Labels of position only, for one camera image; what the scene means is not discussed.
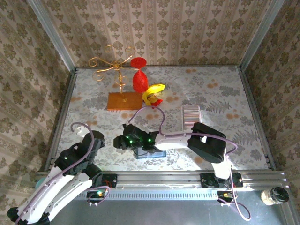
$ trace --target red vase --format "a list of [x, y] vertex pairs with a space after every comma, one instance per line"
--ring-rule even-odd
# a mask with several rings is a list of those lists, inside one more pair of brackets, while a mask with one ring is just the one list
[[144, 93], [149, 88], [148, 78], [141, 70], [138, 70], [133, 76], [132, 83], [133, 89], [139, 93]]
[[136, 74], [133, 76], [133, 89], [136, 92], [144, 93], [148, 90], [148, 78], [145, 73], [141, 71], [141, 68], [145, 67], [147, 64], [146, 59], [142, 57], [137, 57], [131, 60], [131, 66], [139, 69]]

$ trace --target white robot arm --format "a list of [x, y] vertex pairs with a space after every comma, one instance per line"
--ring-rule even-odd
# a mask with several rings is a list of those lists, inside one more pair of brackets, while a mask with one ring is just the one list
[[48, 225], [81, 192], [102, 185], [103, 174], [93, 161], [98, 149], [105, 145], [104, 136], [98, 131], [92, 133], [94, 141], [88, 156], [62, 173], [87, 153], [92, 142], [90, 133], [82, 142], [61, 152], [46, 179], [26, 202], [18, 208], [9, 209], [7, 215], [13, 222], [20, 225]]
[[159, 131], [147, 133], [132, 124], [124, 124], [123, 127], [123, 135], [116, 137], [113, 141], [115, 148], [142, 148], [149, 153], [169, 149], [191, 149], [212, 164], [217, 178], [224, 180], [229, 178], [229, 165], [224, 160], [226, 142], [220, 140], [225, 139], [226, 136], [211, 127], [202, 123], [195, 123], [191, 130], [173, 132], [167, 135], [163, 135]]

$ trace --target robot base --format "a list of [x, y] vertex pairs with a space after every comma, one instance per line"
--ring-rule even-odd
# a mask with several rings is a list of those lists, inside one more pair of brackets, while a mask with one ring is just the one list
[[[233, 183], [235, 187], [237, 188], [244, 187], [242, 176], [240, 173], [234, 172], [232, 173], [232, 177], [233, 177]], [[229, 188], [230, 187], [229, 178], [227, 180], [220, 179], [216, 177], [214, 173], [201, 173], [200, 179], [201, 179], [202, 188]]]

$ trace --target wooden board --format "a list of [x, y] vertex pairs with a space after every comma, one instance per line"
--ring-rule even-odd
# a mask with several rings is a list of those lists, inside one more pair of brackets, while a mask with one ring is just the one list
[[108, 93], [107, 110], [134, 110], [143, 105], [142, 93], [111, 92]]

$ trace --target yellow banana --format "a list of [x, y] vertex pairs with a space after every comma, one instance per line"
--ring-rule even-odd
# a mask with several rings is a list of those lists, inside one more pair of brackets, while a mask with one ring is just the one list
[[150, 86], [142, 95], [142, 99], [144, 100], [146, 105], [151, 105], [151, 102], [148, 101], [148, 99], [147, 99], [147, 97], [149, 95], [158, 93], [158, 92], [162, 91], [163, 89], [165, 89], [165, 85], [163, 85], [163, 84], [154, 84], [154, 85]]

